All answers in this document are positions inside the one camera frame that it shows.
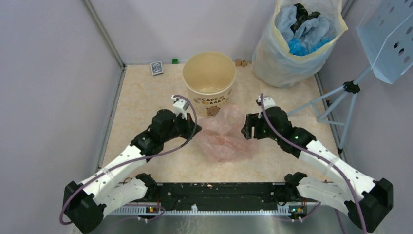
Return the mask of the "pink plastic trash bag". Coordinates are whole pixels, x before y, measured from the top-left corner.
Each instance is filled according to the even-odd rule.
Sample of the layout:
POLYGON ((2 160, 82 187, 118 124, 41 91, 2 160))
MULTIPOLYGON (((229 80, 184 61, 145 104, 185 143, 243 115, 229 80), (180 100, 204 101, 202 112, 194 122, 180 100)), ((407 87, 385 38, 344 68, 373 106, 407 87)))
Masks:
POLYGON ((247 140, 241 133, 245 113, 236 104, 224 106, 215 117, 198 120, 202 130, 194 137, 202 151, 214 162, 232 162, 252 158, 257 140, 247 140))

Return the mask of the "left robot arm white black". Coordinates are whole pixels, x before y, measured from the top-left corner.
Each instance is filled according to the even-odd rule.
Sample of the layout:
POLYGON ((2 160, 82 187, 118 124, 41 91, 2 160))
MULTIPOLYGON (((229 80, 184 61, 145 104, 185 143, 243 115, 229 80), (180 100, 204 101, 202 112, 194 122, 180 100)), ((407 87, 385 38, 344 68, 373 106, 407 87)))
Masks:
POLYGON ((146 180, 137 177, 125 184, 121 180, 152 158, 183 148, 201 131, 198 122, 196 113, 190 114, 182 108, 159 110, 150 125, 107 166, 80 183, 71 181, 66 185, 59 222, 74 224, 87 234, 127 203, 153 200, 156 188, 146 180))

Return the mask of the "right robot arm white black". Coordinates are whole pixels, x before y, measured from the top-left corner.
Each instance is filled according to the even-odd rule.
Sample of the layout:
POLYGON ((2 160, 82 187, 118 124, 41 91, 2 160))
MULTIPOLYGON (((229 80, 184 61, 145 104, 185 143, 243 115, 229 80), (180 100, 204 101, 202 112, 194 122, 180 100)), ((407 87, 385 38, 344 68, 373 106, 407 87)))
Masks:
POLYGON ((334 155, 304 128, 293 126, 280 107, 247 114, 241 133, 246 139, 274 140, 279 147, 312 165, 332 183, 320 182, 304 173, 285 176, 286 196, 317 200, 346 214, 360 229, 374 232, 394 206, 393 184, 365 175, 334 155))

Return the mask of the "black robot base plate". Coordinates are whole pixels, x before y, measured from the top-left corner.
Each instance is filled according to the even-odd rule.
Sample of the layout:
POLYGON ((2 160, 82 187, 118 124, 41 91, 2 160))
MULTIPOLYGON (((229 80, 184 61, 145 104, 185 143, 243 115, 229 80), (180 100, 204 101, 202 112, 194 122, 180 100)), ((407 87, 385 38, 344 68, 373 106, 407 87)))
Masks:
POLYGON ((188 211, 193 205, 199 211, 270 211, 310 201, 284 182, 156 183, 151 175, 139 174, 138 178, 150 186, 143 198, 133 202, 160 205, 167 211, 188 211))

